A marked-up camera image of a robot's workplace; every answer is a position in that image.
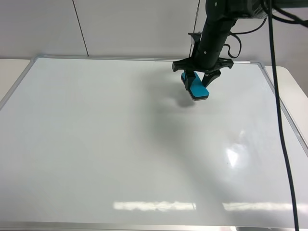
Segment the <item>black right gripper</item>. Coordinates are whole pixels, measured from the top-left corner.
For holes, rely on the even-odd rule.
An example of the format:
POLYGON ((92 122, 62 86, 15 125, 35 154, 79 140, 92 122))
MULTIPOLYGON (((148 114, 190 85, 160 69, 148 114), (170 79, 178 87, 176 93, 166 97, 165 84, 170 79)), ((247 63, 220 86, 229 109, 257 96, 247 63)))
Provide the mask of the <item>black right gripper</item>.
POLYGON ((220 69, 232 68, 231 59, 220 58, 220 53, 233 26, 233 21, 206 21, 201 34, 194 34, 197 38, 192 55, 172 64, 173 72, 184 70, 184 86, 190 90, 196 80, 198 72, 204 73, 202 84, 205 88, 221 75, 220 69))

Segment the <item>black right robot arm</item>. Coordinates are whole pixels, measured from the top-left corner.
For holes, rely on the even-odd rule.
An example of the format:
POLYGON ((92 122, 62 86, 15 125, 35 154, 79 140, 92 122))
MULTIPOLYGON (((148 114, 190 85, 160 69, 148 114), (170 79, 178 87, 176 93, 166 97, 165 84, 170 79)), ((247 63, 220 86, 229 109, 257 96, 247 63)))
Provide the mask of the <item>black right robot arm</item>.
POLYGON ((263 19, 266 13, 256 0, 207 0, 205 2, 206 20, 201 32, 192 32, 192 52, 188 58, 175 61, 172 64, 174 72, 184 71, 183 83, 186 90, 191 90, 196 80, 195 72, 202 72, 204 78, 202 87, 207 87, 214 79, 219 77, 220 70, 232 68, 235 56, 229 54, 228 58, 221 58, 223 47, 228 36, 238 38, 240 33, 232 33, 231 29, 239 19, 263 19))

